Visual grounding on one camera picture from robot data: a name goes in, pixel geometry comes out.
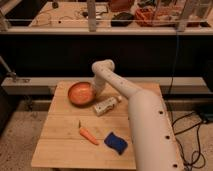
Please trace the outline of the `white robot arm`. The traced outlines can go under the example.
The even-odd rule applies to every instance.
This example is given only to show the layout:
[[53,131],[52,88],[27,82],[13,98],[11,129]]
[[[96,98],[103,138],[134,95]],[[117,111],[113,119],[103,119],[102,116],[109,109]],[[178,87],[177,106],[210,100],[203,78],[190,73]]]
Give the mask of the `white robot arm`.
[[161,96],[114,73],[112,60],[92,64],[98,92],[108,83],[128,99],[136,171],[182,171],[175,137]]

